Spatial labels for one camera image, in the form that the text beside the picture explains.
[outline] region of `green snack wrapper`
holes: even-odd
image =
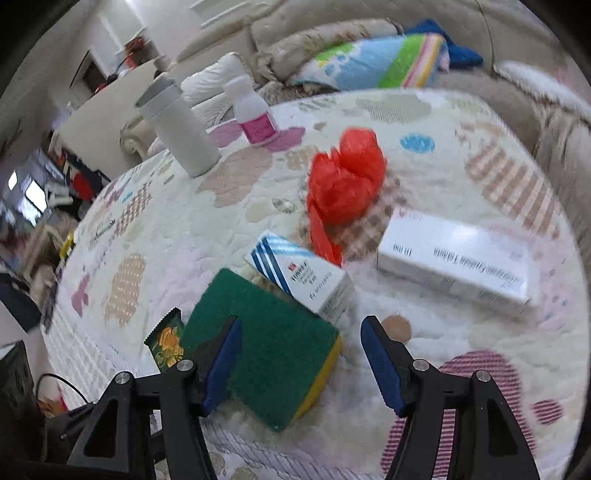
[[[180,346],[184,323],[181,321],[181,311],[173,308],[158,322],[152,333],[146,338],[147,345],[161,372],[168,370],[176,362],[183,359],[184,349]]]

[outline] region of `red object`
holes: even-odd
[[[131,70],[136,69],[139,66],[137,62],[134,60],[132,53],[125,57],[125,65],[127,65],[127,68]]]
[[[92,199],[95,196],[95,192],[90,186],[89,181],[86,180],[86,177],[82,173],[78,172],[76,174],[74,180],[72,180],[72,186],[76,189],[79,197],[82,200],[84,200],[85,202],[92,202]]]
[[[340,151],[314,156],[308,180],[310,239],[314,252],[340,266],[340,248],[324,225],[343,225],[360,218],[376,198],[386,173],[386,160],[373,130],[348,128]]]

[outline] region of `cable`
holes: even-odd
[[[80,390],[78,390],[74,385],[72,385],[70,382],[68,382],[68,380],[66,380],[65,378],[60,377],[59,375],[56,375],[56,374],[43,374],[42,376],[39,377],[39,380],[37,380],[37,386],[35,388],[35,398],[36,399],[39,399],[39,387],[41,386],[41,380],[43,380],[45,377],[52,377],[52,378],[55,378],[61,382],[64,382],[66,385],[68,385],[68,387],[70,387],[78,395],[80,395],[80,398],[82,400],[84,400],[84,403],[88,403],[88,400],[86,399],[86,397],[84,395],[82,395]]]

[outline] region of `quilted bedspread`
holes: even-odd
[[[442,371],[488,370],[503,391],[544,479],[561,478],[587,388],[587,286],[569,224],[543,173],[481,101],[438,90],[367,90],[272,109],[280,135],[250,146],[235,121],[210,132],[222,159],[191,179],[164,151],[113,181],[80,224],[46,334],[56,373],[89,398],[113,375],[158,370],[143,341],[172,307],[187,319],[222,267],[272,288],[243,260],[265,229],[309,242],[306,175],[316,151],[349,126],[375,130],[388,159],[380,198],[332,232],[356,287],[341,318],[343,355],[317,404],[273,433],[229,400],[204,431],[218,475],[379,478],[403,421],[380,396],[359,339],[361,320],[390,317],[415,358]],[[509,318],[376,269],[395,204],[482,225],[527,242],[543,304]],[[64,390],[70,407],[79,400]],[[453,412],[445,415],[436,476],[445,476]]]

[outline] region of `window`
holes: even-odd
[[[17,206],[17,210],[22,213],[22,216],[31,222],[32,226],[37,224],[37,219],[41,216],[41,212],[25,197],[21,199]]]
[[[47,208],[47,202],[45,201],[45,192],[35,180],[33,180],[26,189],[25,197],[27,197],[30,200],[30,202],[37,208],[37,210],[39,210],[41,213],[45,212],[45,209]]]
[[[12,190],[17,184],[17,181],[17,172],[13,171],[12,175],[10,175],[10,178],[8,179],[8,188]]]

